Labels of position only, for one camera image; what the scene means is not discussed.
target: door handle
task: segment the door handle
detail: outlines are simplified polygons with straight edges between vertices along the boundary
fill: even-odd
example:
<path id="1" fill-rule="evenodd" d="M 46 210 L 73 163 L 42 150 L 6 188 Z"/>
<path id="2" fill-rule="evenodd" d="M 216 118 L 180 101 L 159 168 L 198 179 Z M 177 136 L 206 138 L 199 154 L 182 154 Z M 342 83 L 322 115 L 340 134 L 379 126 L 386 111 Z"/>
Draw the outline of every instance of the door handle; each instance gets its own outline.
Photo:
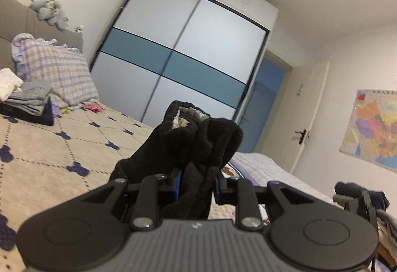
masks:
<path id="1" fill-rule="evenodd" d="M 307 130 L 304 129 L 303 131 L 295 131 L 295 133 L 300 134 L 299 144 L 303 143 L 304 136 L 306 135 Z"/>

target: black garment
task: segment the black garment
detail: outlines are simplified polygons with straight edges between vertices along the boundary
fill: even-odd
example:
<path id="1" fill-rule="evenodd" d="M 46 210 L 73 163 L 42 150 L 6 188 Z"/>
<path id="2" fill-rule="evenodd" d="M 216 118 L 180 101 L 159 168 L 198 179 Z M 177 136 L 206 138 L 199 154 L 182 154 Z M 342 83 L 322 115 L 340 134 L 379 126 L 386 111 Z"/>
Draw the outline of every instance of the black garment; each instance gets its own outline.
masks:
<path id="1" fill-rule="evenodd" d="M 51 101 L 48 99 L 47 105 L 44 108 L 44 112 L 41 116 L 31 115 L 25 111 L 22 111 L 13 106 L 3 104 L 0 102 L 0 114 L 11 116 L 13 118 L 21 119 L 24 121 L 38 123 L 43 125 L 54 125 L 54 117 L 52 115 Z"/>
<path id="2" fill-rule="evenodd" d="M 172 129 L 172 120 L 180 106 L 200 110 L 190 103 L 172 102 L 164 121 L 132 157 L 116 164 L 110 180 L 127 178 L 136 183 L 146 176 L 170 174 L 178 168 L 182 170 L 179 200 L 164 206 L 161 217 L 206 219 L 216 175 L 240 146 L 243 131 L 227 119 L 202 121 L 183 112 L 180 117 L 189 124 Z"/>
<path id="3" fill-rule="evenodd" d="M 365 188 L 353 182 L 344 183 L 340 181 L 335 185 L 336 194 L 352 198 L 358 198 L 363 189 Z M 385 211 L 390 206 L 384 192 L 368 190 L 368 194 L 370 195 L 372 206 L 376 209 L 383 209 Z"/>

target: map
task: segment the map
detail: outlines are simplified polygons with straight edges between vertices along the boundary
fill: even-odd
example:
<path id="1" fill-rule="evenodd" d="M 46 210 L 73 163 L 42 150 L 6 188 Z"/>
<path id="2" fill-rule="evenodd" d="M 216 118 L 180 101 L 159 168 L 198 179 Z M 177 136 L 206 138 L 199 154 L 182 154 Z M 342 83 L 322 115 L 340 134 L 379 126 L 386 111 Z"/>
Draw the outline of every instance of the map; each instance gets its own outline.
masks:
<path id="1" fill-rule="evenodd" d="M 397 171 L 397 91 L 357 92 L 340 151 Z"/>

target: plaid pillow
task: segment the plaid pillow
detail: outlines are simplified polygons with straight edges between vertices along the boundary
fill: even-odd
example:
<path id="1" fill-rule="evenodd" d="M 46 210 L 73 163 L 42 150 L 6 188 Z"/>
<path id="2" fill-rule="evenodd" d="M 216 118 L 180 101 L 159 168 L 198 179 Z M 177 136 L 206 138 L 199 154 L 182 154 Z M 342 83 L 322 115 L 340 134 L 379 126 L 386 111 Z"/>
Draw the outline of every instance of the plaid pillow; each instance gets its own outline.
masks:
<path id="1" fill-rule="evenodd" d="M 83 102 L 97 102 L 98 91 L 87 61 L 77 48 L 53 46 L 56 40 L 34 39 L 21 33 L 11 42 L 16 74 L 25 82 L 48 80 L 51 102 L 60 107 L 79 108 Z"/>

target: gray teddy bear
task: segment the gray teddy bear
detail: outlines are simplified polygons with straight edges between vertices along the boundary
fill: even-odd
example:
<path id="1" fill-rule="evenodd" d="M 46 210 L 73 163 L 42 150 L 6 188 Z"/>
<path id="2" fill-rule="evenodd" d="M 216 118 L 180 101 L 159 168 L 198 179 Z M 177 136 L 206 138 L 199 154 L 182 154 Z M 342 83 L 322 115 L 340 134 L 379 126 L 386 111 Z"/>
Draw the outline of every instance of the gray teddy bear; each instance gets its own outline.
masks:
<path id="1" fill-rule="evenodd" d="M 47 21 L 50 26 L 56 25 L 59 30 L 65 30 L 68 26 L 69 18 L 65 16 L 59 1 L 37 0 L 33 1 L 29 8 L 37 12 L 39 20 Z"/>

